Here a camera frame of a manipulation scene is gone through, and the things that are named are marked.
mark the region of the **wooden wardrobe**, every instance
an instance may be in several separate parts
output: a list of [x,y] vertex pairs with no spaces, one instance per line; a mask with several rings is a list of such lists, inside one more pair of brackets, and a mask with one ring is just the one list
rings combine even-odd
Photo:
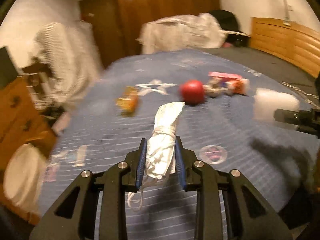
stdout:
[[144,23],[164,17],[220,9],[219,0],[82,0],[83,19],[92,23],[105,68],[141,52],[137,42]]

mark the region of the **white star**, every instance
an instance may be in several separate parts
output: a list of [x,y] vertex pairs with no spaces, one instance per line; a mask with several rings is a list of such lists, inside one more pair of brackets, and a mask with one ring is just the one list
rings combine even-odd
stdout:
[[[148,84],[137,84],[137,87],[141,87],[142,89],[139,91],[139,96],[145,96],[148,93],[155,91],[162,95],[168,95],[168,93],[165,91],[166,88],[176,86],[177,84],[171,84],[171,83],[162,83],[161,80],[154,79],[150,81]],[[150,86],[158,86],[156,89],[151,88]]]

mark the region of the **red apple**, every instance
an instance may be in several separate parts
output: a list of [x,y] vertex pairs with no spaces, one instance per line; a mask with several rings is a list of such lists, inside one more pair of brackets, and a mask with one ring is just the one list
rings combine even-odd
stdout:
[[202,82],[189,80],[180,86],[180,94],[188,105],[197,105],[204,101],[204,89]]

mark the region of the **beige hat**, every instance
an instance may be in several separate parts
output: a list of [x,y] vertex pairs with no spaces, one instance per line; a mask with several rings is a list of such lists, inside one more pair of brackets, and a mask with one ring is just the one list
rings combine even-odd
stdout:
[[20,146],[10,159],[4,172],[4,194],[26,212],[38,213],[46,158],[32,144]]

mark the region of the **blue bedsheet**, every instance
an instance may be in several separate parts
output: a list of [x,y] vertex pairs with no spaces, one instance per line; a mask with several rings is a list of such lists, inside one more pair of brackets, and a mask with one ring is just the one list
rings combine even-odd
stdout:
[[[44,214],[71,181],[84,169],[104,171],[124,160],[138,148],[141,138],[152,135],[159,106],[180,101],[179,85],[189,79],[206,83],[208,72],[227,72],[250,80],[249,96],[223,95],[204,104],[185,106],[177,135],[183,146],[197,155],[206,145],[220,145],[228,151],[225,162],[214,167],[221,171],[239,169],[279,211],[292,196],[313,165],[319,141],[315,136],[258,123],[252,120],[253,95],[257,87],[295,95],[267,76],[255,76],[245,66],[196,50],[160,52],[127,57],[113,63],[97,81],[74,113],[70,126],[53,151],[68,151],[60,161],[56,181],[45,182],[39,199]],[[177,86],[166,88],[168,95],[152,91],[141,97],[134,117],[122,117],[115,105],[125,86],[161,80]],[[310,106],[301,102],[302,109]],[[72,167],[78,148],[87,145],[84,166]],[[96,218],[98,239],[99,200]],[[143,208],[134,212],[126,205],[128,239],[192,239],[194,236],[196,193],[184,192],[172,175],[164,187],[144,191]]]

